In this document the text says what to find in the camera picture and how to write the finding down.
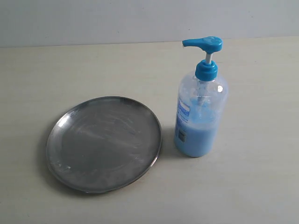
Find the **round steel plate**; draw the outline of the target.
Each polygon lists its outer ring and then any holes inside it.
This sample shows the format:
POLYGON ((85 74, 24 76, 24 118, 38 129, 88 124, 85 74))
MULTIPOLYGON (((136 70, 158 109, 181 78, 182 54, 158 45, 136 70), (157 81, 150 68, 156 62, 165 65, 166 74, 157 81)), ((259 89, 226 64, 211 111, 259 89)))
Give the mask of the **round steel plate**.
POLYGON ((156 162, 161 125, 146 105, 126 97, 90 99, 68 110, 49 133, 49 171, 67 187, 107 193, 140 179, 156 162))

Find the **blue pump soap bottle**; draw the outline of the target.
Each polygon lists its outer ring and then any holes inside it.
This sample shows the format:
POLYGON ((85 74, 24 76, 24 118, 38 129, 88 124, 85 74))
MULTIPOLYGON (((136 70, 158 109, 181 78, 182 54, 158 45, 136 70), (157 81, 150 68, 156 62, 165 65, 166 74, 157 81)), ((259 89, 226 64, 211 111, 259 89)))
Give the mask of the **blue pump soap bottle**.
POLYGON ((223 41, 208 36, 183 40, 182 44, 200 48, 206 57, 179 84, 174 142, 183 154, 202 157, 212 149, 228 98, 228 84, 212 60, 213 53, 221 51, 223 41))

